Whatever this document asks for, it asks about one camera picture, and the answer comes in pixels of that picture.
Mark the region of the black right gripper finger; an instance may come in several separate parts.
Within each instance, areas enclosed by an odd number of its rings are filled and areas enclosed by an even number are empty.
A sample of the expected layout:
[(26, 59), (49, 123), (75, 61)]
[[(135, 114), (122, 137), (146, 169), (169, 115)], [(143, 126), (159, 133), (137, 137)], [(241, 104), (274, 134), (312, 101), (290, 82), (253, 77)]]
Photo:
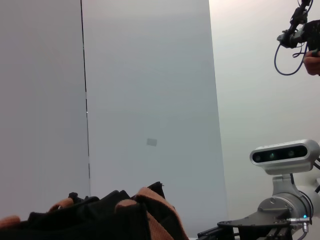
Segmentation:
[(235, 240), (232, 227), (217, 226), (197, 234), (198, 240)]

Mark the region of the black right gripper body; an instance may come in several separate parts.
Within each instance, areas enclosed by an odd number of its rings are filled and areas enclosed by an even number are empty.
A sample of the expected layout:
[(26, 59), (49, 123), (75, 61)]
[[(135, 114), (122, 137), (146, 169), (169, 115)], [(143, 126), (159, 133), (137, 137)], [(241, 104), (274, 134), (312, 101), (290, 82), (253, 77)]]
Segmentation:
[(275, 217), (245, 217), (238, 220), (221, 221), (218, 227), (238, 230), (240, 240), (291, 240), (291, 226), (287, 220)]

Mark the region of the person's hand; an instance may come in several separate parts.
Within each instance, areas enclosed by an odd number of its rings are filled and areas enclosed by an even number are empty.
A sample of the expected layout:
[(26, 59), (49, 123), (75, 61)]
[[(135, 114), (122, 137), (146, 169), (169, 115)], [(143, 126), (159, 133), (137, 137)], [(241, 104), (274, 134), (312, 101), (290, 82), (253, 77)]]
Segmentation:
[(320, 57), (306, 55), (303, 59), (304, 67), (307, 73), (311, 76), (320, 75)]

